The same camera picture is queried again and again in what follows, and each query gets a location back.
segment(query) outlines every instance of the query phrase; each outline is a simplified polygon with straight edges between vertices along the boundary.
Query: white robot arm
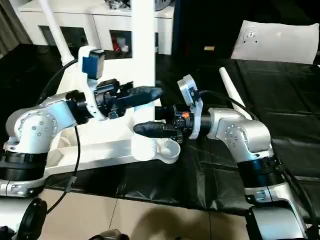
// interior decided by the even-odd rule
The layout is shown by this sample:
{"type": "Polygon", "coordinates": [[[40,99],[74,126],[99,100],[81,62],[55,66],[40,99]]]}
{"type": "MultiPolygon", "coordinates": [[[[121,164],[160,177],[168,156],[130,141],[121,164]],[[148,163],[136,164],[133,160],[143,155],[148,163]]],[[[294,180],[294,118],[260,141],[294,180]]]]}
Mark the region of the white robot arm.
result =
{"type": "Polygon", "coordinates": [[[122,117],[126,109],[158,99],[159,87],[124,85],[116,79],[98,79],[104,51],[85,46],[79,50],[79,67],[87,74],[83,92],[73,90],[47,98],[40,105],[14,112],[6,122],[9,140],[0,160],[0,239],[35,240],[41,234],[47,204],[38,198],[53,138],[63,129],[122,117]]]}
{"type": "Polygon", "coordinates": [[[253,205],[246,212],[249,237],[307,239],[306,224],[271,148],[268,128],[233,109],[209,108],[203,112],[201,95],[210,91],[199,92],[190,75],[178,81],[178,85],[190,111],[174,112],[172,124],[146,122],[137,124],[133,130],[146,137],[172,138],[178,142],[182,137],[199,136],[224,142],[237,164],[245,199],[253,205]]]}

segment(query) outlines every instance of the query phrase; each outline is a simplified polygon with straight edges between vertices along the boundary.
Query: white pole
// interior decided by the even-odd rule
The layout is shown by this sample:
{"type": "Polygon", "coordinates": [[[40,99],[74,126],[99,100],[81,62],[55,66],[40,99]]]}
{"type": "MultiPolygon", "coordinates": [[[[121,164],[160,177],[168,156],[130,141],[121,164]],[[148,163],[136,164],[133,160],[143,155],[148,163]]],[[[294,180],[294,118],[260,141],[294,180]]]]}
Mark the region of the white pole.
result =
{"type": "MultiPolygon", "coordinates": [[[[229,95],[230,98],[233,100],[236,100],[238,103],[245,106],[244,102],[242,101],[234,83],[232,82],[231,78],[229,77],[229,74],[227,73],[227,70],[224,67],[221,67],[219,69],[219,73],[221,75],[222,81],[224,83],[225,89],[229,95]]],[[[245,110],[243,110],[241,107],[233,104],[233,109],[238,111],[239,113],[243,114],[247,119],[252,120],[252,117],[250,114],[248,114],[245,110]]]]}
{"type": "MultiPolygon", "coordinates": [[[[155,1],[132,0],[132,58],[133,85],[155,86],[155,1]]],[[[155,120],[155,104],[151,102],[134,108],[134,124],[155,120]]],[[[139,161],[155,157],[155,138],[134,133],[131,139],[132,156],[139,161]]]]}
{"type": "Polygon", "coordinates": [[[39,2],[42,11],[48,21],[48,25],[54,38],[55,44],[60,52],[62,65],[64,66],[75,58],[70,53],[65,37],[62,34],[59,25],[57,24],[54,13],[49,6],[48,0],[39,0],[39,2]]]}

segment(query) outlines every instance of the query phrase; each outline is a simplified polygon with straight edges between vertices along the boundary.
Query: table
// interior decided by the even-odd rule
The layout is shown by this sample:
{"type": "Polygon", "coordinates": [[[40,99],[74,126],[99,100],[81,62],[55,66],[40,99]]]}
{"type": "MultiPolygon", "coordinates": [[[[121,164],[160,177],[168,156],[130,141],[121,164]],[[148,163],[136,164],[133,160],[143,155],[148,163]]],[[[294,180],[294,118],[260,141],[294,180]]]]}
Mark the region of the table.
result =
{"type": "MultiPolygon", "coordinates": [[[[108,51],[106,57],[129,56],[108,51]]],[[[0,117],[1,141],[7,140],[4,124],[10,113],[34,105],[46,81],[60,67],[59,53],[51,46],[19,45],[0,59],[0,99],[9,103],[4,105],[0,117]]],[[[165,91],[162,105],[184,105],[177,81],[187,74],[193,76],[198,89],[226,95],[220,67],[226,68],[244,103],[269,128],[278,156],[312,193],[320,216],[320,68],[284,62],[158,55],[156,84],[165,91]]],[[[227,102],[212,97],[205,96],[203,102],[204,108],[231,108],[227,102]]],[[[69,176],[51,176],[46,187],[62,190],[69,176]]],[[[73,191],[80,193],[238,215],[250,206],[227,147],[221,141],[205,138],[186,139],[175,164],[152,160],[82,170],[77,177],[73,191]]]]}

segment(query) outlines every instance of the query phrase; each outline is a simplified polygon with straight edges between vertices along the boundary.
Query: tiled floor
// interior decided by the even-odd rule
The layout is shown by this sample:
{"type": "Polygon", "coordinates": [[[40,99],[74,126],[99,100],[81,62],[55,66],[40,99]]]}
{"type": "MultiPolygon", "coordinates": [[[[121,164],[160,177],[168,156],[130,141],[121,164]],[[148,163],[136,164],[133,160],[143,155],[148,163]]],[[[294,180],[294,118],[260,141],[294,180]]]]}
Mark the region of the tiled floor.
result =
{"type": "MultiPolygon", "coordinates": [[[[45,190],[50,207],[62,194],[45,190]]],[[[181,207],[68,193],[47,216],[41,240],[88,240],[118,229],[131,240],[247,240],[243,217],[181,207]]]]}

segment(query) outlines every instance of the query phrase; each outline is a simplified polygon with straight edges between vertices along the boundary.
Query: cable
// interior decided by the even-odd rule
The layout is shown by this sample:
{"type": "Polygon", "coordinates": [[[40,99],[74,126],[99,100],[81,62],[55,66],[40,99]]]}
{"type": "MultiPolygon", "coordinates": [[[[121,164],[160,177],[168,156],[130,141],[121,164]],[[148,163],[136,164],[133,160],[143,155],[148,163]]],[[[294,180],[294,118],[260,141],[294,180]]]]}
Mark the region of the cable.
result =
{"type": "MultiPolygon", "coordinates": [[[[78,133],[78,128],[77,126],[74,127],[74,130],[75,130],[75,136],[76,136],[76,142],[77,142],[77,145],[78,145],[78,155],[77,155],[77,159],[76,159],[76,164],[75,164],[75,167],[74,167],[74,170],[73,170],[73,173],[72,173],[72,176],[73,177],[76,177],[77,175],[77,172],[78,172],[78,167],[79,167],[79,163],[80,163],[80,155],[81,155],[81,147],[80,147],[80,138],[79,138],[79,133],[78,133]]],[[[48,211],[46,211],[46,214],[48,215],[49,213],[51,213],[51,211],[53,209],[55,209],[55,207],[62,201],[62,199],[64,199],[64,197],[66,196],[66,194],[69,192],[67,190],[67,188],[71,188],[73,186],[74,182],[71,183],[71,185],[67,185],[65,190],[64,190],[64,193],[61,195],[61,197],[52,205],[52,207],[49,208],[48,211]]]]}
{"type": "Polygon", "coordinates": [[[215,97],[217,98],[220,98],[220,99],[223,99],[223,100],[227,100],[235,105],[237,105],[238,107],[240,107],[241,109],[243,109],[244,111],[246,111],[254,120],[257,120],[259,121],[259,119],[257,118],[256,115],[254,115],[247,107],[243,106],[241,103],[239,103],[238,101],[234,100],[233,98],[231,97],[228,97],[228,96],[224,96],[220,93],[217,93],[215,91],[211,91],[211,90],[203,90],[203,91],[200,91],[199,92],[199,95],[202,96],[204,94],[211,94],[211,95],[214,95],[215,97]]]}
{"type": "Polygon", "coordinates": [[[57,78],[57,76],[64,70],[66,70],[68,67],[70,67],[71,65],[75,64],[76,62],[78,62],[78,59],[76,58],[75,60],[72,60],[70,62],[68,62],[66,65],[64,65],[62,68],[60,68],[59,71],[57,71],[48,81],[48,83],[45,85],[43,91],[40,94],[40,97],[38,98],[38,100],[36,101],[36,105],[41,104],[45,99],[46,99],[46,95],[47,95],[47,91],[48,88],[50,87],[50,85],[52,84],[52,82],[57,78]]]}
{"type": "MultiPolygon", "coordinates": [[[[202,96],[203,94],[211,94],[217,98],[227,100],[237,106],[239,106],[241,109],[246,111],[249,115],[253,117],[254,120],[259,121],[259,119],[244,105],[239,103],[238,101],[234,100],[231,97],[224,96],[222,94],[219,94],[217,92],[211,91],[211,90],[203,90],[199,92],[199,95],[202,96]]],[[[274,142],[271,138],[271,145],[272,148],[274,149],[274,142]]],[[[285,170],[283,171],[283,176],[287,180],[288,184],[291,186],[292,189],[296,192],[298,198],[300,199],[301,203],[303,206],[306,208],[310,218],[311,218],[311,224],[312,224],[312,232],[311,232],[311,239],[312,240],[318,240],[320,239],[319,237],[319,232],[318,232],[318,221],[317,221],[317,214],[315,211],[315,208],[308,196],[308,193],[301,187],[301,185],[298,183],[297,178],[289,171],[289,169],[286,167],[285,170]]]]}

